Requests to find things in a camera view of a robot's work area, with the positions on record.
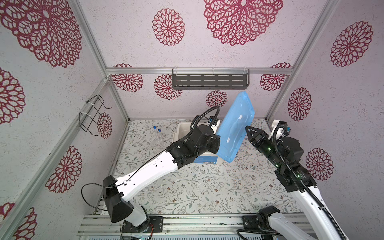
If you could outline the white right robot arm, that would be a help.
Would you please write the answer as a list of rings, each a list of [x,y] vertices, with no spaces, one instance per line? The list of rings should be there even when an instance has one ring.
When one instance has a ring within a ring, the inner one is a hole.
[[[298,140],[289,136],[287,124],[278,122],[270,135],[251,126],[246,126],[245,129],[252,146],[276,168],[278,181],[299,204],[316,234],[316,239],[348,239],[327,207],[311,173],[300,164],[304,150]],[[287,220],[274,206],[259,210],[257,217],[260,235],[280,235],[287,240],[312,239],[312,236]]]

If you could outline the blue plastic bin lid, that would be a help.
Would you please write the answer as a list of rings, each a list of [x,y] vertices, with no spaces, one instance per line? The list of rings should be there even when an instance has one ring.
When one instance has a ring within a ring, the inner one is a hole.
[[[247,134],[246,126],[251,125],[254,116],[255,110],[248,94],[239,93],[217,131],[220,136],[218,157],[227,163],[233,162]]]

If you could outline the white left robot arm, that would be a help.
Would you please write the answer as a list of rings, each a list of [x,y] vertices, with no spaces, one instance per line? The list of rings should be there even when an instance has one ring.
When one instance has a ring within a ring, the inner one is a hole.
[[[211,127],[200,125],[130,174],[104,178],[102,196],[111,222],[126,221],[138,232],[144,231],[151,220],[144,207],[131,202],[134,196],[161,177],[193,163],[205,152],[216,154],[219,148],[220,136]]]

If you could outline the white plastic bin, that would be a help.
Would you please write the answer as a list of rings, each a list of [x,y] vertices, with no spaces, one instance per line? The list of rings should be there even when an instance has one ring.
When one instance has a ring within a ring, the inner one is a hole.
[[[180,123],[171,144],[171,154],[178,164],[220,164],[220,137],[209,124]]]

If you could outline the thin blue capped test tube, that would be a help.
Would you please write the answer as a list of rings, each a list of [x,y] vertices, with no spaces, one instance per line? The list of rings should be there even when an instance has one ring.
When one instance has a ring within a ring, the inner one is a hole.
[[[159,141],[162,143],[164,141],[163,136],[162,136],[162,130],[158,129],[158,135],[159,135]]]

